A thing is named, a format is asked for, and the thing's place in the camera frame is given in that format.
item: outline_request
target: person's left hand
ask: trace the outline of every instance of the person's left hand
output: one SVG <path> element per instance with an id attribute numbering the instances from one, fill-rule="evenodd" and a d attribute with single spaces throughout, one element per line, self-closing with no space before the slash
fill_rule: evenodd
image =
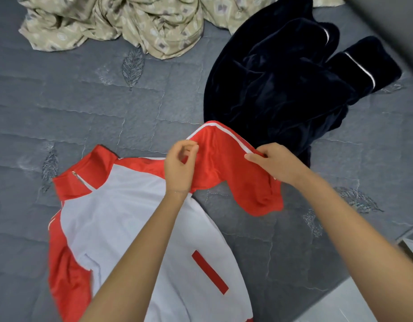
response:
<path id="1" fill-rule="evenodd" d="M 178 193 L 187 196 L 191 188 L 194 174 L 196 154 L 199 150 L 197 142 L 181 140 L 172 146 L 165 159 L 166 193 Z"/>

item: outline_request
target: person's left arm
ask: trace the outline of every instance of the person's left arm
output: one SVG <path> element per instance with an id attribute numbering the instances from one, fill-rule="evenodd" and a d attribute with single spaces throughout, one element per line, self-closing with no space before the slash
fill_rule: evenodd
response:
<path id="1" fill-rule="evenodd" d="M 166 194 L 99 289 L 80 322 L 142 322 L 178 212 L 191 187 L 199 146 L 178 141 L 165 160 Z M 186 164 L 181 160 L 188 156 Z"/>

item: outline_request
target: black velvet garment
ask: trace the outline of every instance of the black velvet garment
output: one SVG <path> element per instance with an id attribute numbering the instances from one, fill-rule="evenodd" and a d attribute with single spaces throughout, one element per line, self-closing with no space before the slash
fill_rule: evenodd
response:
<path id="1" fill-rule="evenodd" d="M 402 72 L 366 37 L 334 53 L 339 30 L 312 17 L 312 0 L 278 0 L 231 37 L 209 74 L 204 119 L 258 147 L 277 142 L 310 166 L 310 145 L 336 129 L 348 106 Z"/>

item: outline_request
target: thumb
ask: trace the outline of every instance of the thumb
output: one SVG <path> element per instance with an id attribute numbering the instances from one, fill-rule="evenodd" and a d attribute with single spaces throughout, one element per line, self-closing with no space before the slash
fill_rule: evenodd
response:
<path id="1" fill-rule="evenodd" d="M 193 148 L 190 150 L 190 153 L 188 154 L 188 159 L 187 159 L 187 162 L 185 163 L 186 165 L 194 167 L 198 150 L 199 150 L 199 145 L 194 145 Z"/>
<path id="2" fill-rule="evenodd" d="M 264 163 L 264 161 L 266 160 L 266 158 L 258 155 L 258 154 L 245 154 L 244 158 L 252 163 L 256 163 L 259 166 L 262 166 L 262 164 Z"/>

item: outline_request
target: person's right arm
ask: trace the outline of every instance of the person's right arm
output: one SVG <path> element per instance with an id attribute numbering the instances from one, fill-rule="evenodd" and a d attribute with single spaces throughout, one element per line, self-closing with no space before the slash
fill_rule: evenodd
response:
<path id="1" fill-rule="evenodd" d="M 413 263 L 286 147 L 258 150 L 246 159 L 308 200 L 378 322 L 413 322 Z"/>

